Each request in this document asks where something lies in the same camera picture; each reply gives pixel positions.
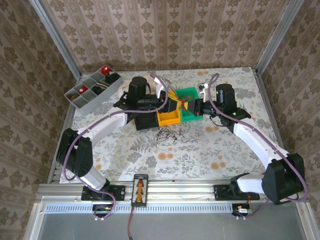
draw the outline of wire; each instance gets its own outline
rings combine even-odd
[[[249,202],[249,207],[252,209],[251,197],[250,197],[249,193],[248,193],[248,202]]]
[[[108,209],[108,207],[106,207],[106,205],[98,205],[98,206],[96,206],[95,209],[94,209],[94,211],[93,211],[93,213],[92,213],[92,215],[93,215],[96,219],[98,219],[98,216],[97,216],[97,211],[98,211],[98,210],[109,210],[109,209]]]
[[[179,131],[172,130],[169,126],[163,126],[160,128],[156,133],[150,134],[146,136],[142,140],[142,149],[147,150],[149,148],[151,149],[158,149],[159,147],[170,147],[174,145],[175,142],[181,142],[181,143],[198,143],[197,140],[192,138],[186,138],[182,134],[182,129],[179,129]]]
[[[128,232],[128,236],[129,236],[129,240],[133,240],[132,236],[131,236],[131,232],[130,232],[130,223],[131,223],[132,216],[134,214],[134,208],[135,208],[134,206],[131,207],[131,213],[130,213],[130,216],[129,216],[128,225],[126,227],[127,232]]]
[[[170,87],[170,89],[173,91],[176,99],[181,102],[180,109],[183,110],[183,111],[187,111],[188,115],[190,115],[191,112],[188,111],[188,110],[185,108],[185,103],[187,103],[187,102],[189,102],[189,101],[192,101],[192,99],[193,99],[194,97],[191,96],[191,95],[189,95],[189,96],[187,96],[187,95],[181,95],[181,96],[179,97],[179,96],[177,96],[176,91],[175,91],[172,87]]]
[[[75,175],[71,178],[68,178],[67,177],[67,163],[68,163],[68,160],[69,160],[69,156],[70,156],[70,153],[72,151],[72,149],[74,148],[74,146],[76,145],[77,141],[86,133],[88,133],[92,128],[94,128],[96,125],[102,123],[103,121],[105,121],[106,119],[108,118],[111,118],[112,116],[115,116],[117,114],[129,114],[129,113],[137,113],[137,114],[147,114],[147,113],[154,113],[154,112],[157,112],[159,111],[160,109],[162,109],[166,104],[167,104],[167,101],[168,101],[168,88],[166,86],[166,84],[164,83],[164,81],[158,76],[156,75],[155,73],[151,73],[150,74],[151,77],[155,78],[155,79],[158,79],[160,81],[160,83],[162,84],[163,88],[164,88],[164,91],[165,91],[165,98],[164,98],[164,101],[163,101],[163,104],[156,108],[156,109],[153,109],[153,110],[121,110],[121,111],[115,111],[115,112],[112,112],[110,115],[106,115],[104,116],[103,118],[99,119],[98,121],[94,122],[92,125],[90,125],[87,129],[85,129],[83,132],[81,132],[74,140],[73,142],[70,144],[69,146],[69,149],[65,155],[65,158],[64,158],[64,163],[63,163],[63,168],[62,168],[62,175],[64,177],[64,179],[66,179],[67,181],[72,181],[73,179],[75,179]],[[94,189],[93,187],[91,187],[90,185],[88,185],[86,182],[84,182],[81,178],[77,177],[77,179],[82,182],[85,186],[87,186],[90,190],[96,192],[96,193],[100,193],[100,194],[106,194],[108,196],[110,196],[112,198],[112,201],[113,201],[113,205],[112,205],[112,208],[111,210],[109,211],[108,214],[106,214],[104,217],[96,217],[97,219],[106,219],[107,217],[110,216],[110,214],[113,212],[113,210],[115,209],[115,206],[116,206],[116,199],[115,197],[110,194],[109,192],[106,192],[106,191],[101,191],[101,190],[97,190],[97,189]]]
[[[242,215],[240,212],[237,212],[237,211],[233,211],[235,214],[241,216],[241,217],[244,217],[244,218],[252,218],[254,217],[255,215],[257,215],[259,212],[261,212],[262,209],[264,209],[266,206],[267,206],[267,203],[270,201],[270,199],[267,199],[264,204],[258,208],[258,210],[256,210],[255,212],[251,213],[251,214],[248,214],[247,216],[244,216]]]
[[[298,199],[299,199],[299,195],[298,195],[298,193],[296,193],[295,195],[296,195],[296,198],[295,198],[294,200],[298,200]],[[290,200],[287,200],[287,201],[281,201],[280,203],[281,203],[281,204],[286,204],[286,203],[289,203],[289,202],[291,202],[291,201],[290,201]]]
[[[217,127],[227,127],[227,126],[223,126],[223,125],[218,125],[218,124],[216,124],[216,123],[212,120],[212,116],[210,116],[209,118],[210,118],[211,122],[212,122],[214,125],[216,125]]]
[[[304,180],[304,178],[301,176],[301,174],[298,172],[298,170],[291,164],[291,162],[289,162],[289,160],[287,159],[287,157],[282,154],[282,152],[280,152],[276,146],[274,146],[274,144],[272,142],[270,142],[265,136],[263,133],[261,133],[258,129],[256,129],[255,127],[253,127],[252,125],[244,122],[244,121],[241,121],[241,120],[238,120],[234,117],[231,117],[231,116],[228,116],[226,114],[224,114],[222,111],[220,111],[216,105],[214,104],[214,101],[212,100],[212,97],[211,97],[211,92],[210,92],[210,89],[211,89],[211,86],[212,84],[214,84],[219,78],[219,73],[216,73],[214,74],[211,79],[210,79],[210,82],[208,84],[208,96],[209,96],[209,101],[211,103],[211,105],[213,106],[213,108],[216,110],[217,113],[219,113],[221,116],[227,118],[227,119],[230,119],[232,121],[235,121],[236,123],[240,123],[240,124],[243,124],[245,126],[247,126],[248,128],[252,129],[252,131],[255,131],[271,148],[272,150],[274,151],[274,153],[278,154],[285,162],[286,164],[292,169],[292,171],[295,173],[295,175],[298,177],[298,179],[300,180],[303,188],[304,188],[304,196],[302,199],[293,199],[293,198],[289,198],[287,197],[286,199],[289,200],[289,201],[292,201],[292,202],[295,202],[295,203],[301,203],[301,202],[305,202],[307,199],[308,199],[308,195],[309,195],[309,189],[308,189],[308,186],[307,186],[307,183],[306,181]]]

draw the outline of printed pattern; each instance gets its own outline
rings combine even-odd
[[[320,1],[304,1],[262,75],[285,147],[304,159],[320,226]]]
[[[28,1],[0,1],[0,239],[22,239],[75,84]]]
[[[81,72],[255,68],[288,0],[42,0]]]
[[[176,89],[208,82],[215,73],[217,83],[229,83],[235,89],[238,106],[245,108],[257,125],[275,140],[265,105],[250,67],[201,70],[165,70],[156,73],[172,82]],[[143,76],[144,71],[121,72],[124,79]],[[117,101],[113,95],[86,117],[75,112],[73,129],[88,125],[107,113]],[[248,146],[229,130],[203,119],[169,125],[193,142],[150,143],[148,138],[158,128],[136,131],[133,122],[116,129],[93,149],[94,166],[110,181],[132,181],[134,174],[148,174],[149,179],[212,178],[240,173],[264,172],[262,163]]]

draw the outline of table surface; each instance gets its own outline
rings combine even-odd
[[[267,110],[250,67],[191,70],[161,70],[156,73],[171,81],[175,89],[197,87],[219,73],[217,84],[229,83],[235,91],[238,107],[244,108],[259,128],[276,142]],[[123,79],[143,76],[146,71],[119,72]],[[87,116],[77,110],[73,129],[82,128],[107,113],[118,100],[114,94]],[[149,179],[232,177],[241,173],[265,171],[258,157],[225,127],[203,119],[169,125],[180,133],[177,140],[154,140],[159,128],[136,131],[134,122],[115,129],[93,149],[93,165],[110,181],[132,181],[134,174]],[[66,183],[61,175],[60,183]]]

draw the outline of ventilation slot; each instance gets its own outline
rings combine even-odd
[[[62,213],[92,213],[91,203],[49,203],[46,206],[46,214]],[[130,203],[118,203],[114,208],[114,213],[128,214],[131,212]],[[135,207],[135,213],[141,214],[176,214],[176,213],[232,213],[231,203],[197,203],[197,204],[152,204],[147,207]]]

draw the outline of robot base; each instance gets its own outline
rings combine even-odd
[[[253,192],[237,192],[233,193],[230,188],[230,185],[214,185],[214,199],[216,201],[232,201],[232,200],[243,200],[247,201],[248,196],[251,200],[260,200],[260,196],[257,193]]]
[[[116,201],[124,201],[126,194],[126,186],[125,185],[109,185],[110,183],[106,183],[105,187],[101,189],[101,191],[105,191],[114,196]],[[112,202],[112,198],[109,195],[97,193],[92,191],[88,187],[84,186],[81,194],[81,201],[108,201]]]

